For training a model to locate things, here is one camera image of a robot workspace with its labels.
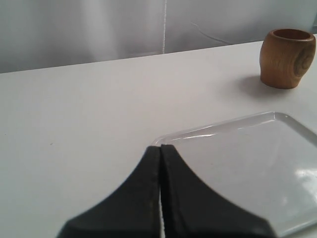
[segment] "white table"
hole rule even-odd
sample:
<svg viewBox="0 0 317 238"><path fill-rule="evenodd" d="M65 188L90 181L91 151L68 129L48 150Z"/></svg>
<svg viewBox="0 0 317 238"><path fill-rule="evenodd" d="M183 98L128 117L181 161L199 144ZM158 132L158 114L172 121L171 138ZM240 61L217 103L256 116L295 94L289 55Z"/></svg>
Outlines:
<svg viewBox="0 0 317 238"><path fill-rule="evenodd" d="M0 236L55 237L167 133L264 111L317 132L317 60L297 88L277 90L259 81L260 47L0 74Z"/></svg>

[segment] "transparent tray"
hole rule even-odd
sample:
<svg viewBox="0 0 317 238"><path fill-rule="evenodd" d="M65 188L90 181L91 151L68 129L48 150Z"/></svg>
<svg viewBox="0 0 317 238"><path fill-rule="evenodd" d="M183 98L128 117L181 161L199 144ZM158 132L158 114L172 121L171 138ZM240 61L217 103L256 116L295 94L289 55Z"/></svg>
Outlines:
<svg viewBox="0 0 317 238"><path fill-rule="evenodd" d="M212 189L267 219L279 237L317 223L317 135L289 115L257 114L158 138Z"/></svg>

